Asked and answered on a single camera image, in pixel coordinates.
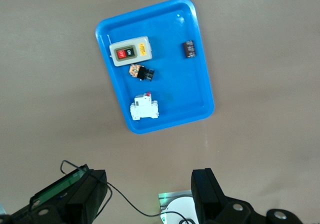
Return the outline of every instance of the blue plastic tray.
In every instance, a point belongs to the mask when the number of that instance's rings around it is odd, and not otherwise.
[[[209,117],[214,111],[205,53],[194,4],[169,0],[101,21],[95,36],[128,128],[144,134]],[[155,70],[152,81],[131,77],[130,65],[116,67],[109,45],[147,36],[152,59],[141,62]],[[196,56],[186,58],[183,43],[194,41]],[[132,120],[130,104],[150,91],[159,117]]]

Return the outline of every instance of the yellow label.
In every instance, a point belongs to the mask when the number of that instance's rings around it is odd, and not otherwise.
[[[144,43],[140,43],[140,44],[139,44],[139,51],[140,51],[140,55],[141,55],[141,56],[147,55],[147,52],[146,52],[146,48],[145,48],[145,44],[144,44]]]

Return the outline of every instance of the red button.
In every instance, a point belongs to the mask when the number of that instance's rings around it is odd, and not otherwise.
[[[125,50],[118,50],[116,53],[117,53],[119,59],[127,57],[127,54],[126,54]]]

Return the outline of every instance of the screw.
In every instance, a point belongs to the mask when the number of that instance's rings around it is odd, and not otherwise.
[[[47,214],[48,212],[49,212],[48,209],[42,209],[41,211],[38,212],[38,215],[43,216],[43,215]]]
[[[242,205],[236,203],[236,204],[233,204],[233,209],[235,209],[236,211],[241,212],[241,211],[243,211],[244,208],[243,208]]]
[[[32,204],[32,207],[36,207],[40,204],[40,200],[37,200],[35,203]]]
[[[277,211],[274,213],[274,215],[275,215],[276,218],[279,218],[279,219],[281,219],[281,220],[287,219],[287,216],[286,216],[282,211],[278,211],[278,210],[277,210]]]

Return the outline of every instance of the black cable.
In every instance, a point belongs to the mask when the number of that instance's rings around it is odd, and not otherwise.
[[[70,161],[68,161],[68,160],[63,160],[63,161],[61,162],[61,165],[60,165],[60,171],[61,171],[63,174],[65,174],[65,175],[66,175],[66,173],[65,173],[65,172],[63,171],[63,169],[62,169],[64,163],[68,163],[69,165],[73,166],[74,168],[77,168],[78,170],[81,170],[81,168],[80,168],[79,166],[73,164],[72,162],[70,162]],[[176,212],[176,211],[160,212],[160,213],[158,213],[158,214],[153,214],[153,215],[146,214],[146,213],[142,212],[141,210],[139,210],[135,205],[133,205],[133,204],[131,203],[131,201],[129,201],[128,198],[126,198],[126,196],[125,196],[118,188],[116,188],[114,185],[112,185],[110,182],[108,182],[108,181],[105,182],[105,181],[103,181],[103,180],[100,180],[100,179],[98,179],[97,177],[95,177],[94,175],[91,175],[91,174],[90,174],[90,176],[94,177],[95,179],[97,179],[97,180],[100,181],[101,183],[107,185],[107,187],[108,187],[109,190],[111,191],[111,188],[109,187],[109,185],[110,185],[110,186],[111,186],[113,189],[115,189],[138,213],[140,213],[140,214],[142,214],[142,215],[144,215],[144,216],[146,216],[146,217],[154,218],[154,217],[158,217],[158,216],[160,216],[160,215],[162,215],[162,214],[173,213],[173,214],[179,215],[179,216],[185,221],[186,224],[189,223],[189,222],[187,221],[187,219],[186,219],[183,215],[181,215],[179,212]],[[101,210],[99,211],[99,213],[95,216],[95,218],[97,218],[97,216],[102,212],[102,210],[105,208],[105,206],[107,205],[107,203],[110,201],[111,197],[112,197],[112,192],[110,193],[110,196],[109,196],[108,200],[106,200],[106,203],[103,205],[102,209],[101,209]]]
[[[27,217],[31,218],[31,223],[34,223],[34,217],[31,215],[31,209],[33,206],[33,199],[30,198],[29,204],[28,204],[28,212],[27,212]]]
[[[104,203],[104,205],[103,205],[103,207],[101,208],[101,210],[96,214],[96,216],[95,216],[94,219],[96,219],[96,218],[100,215],[100,213],[102,213],[102,211],[105,209],[106,205],[108,204],[108,202],[109,202],[110,199],[112,198],[113,191],[112,191],[112,189],[110,188],[110,186],[108,186],[108,189],[110,190],[110,196],[109,196],[109,198],[106,200],[106,202]]]

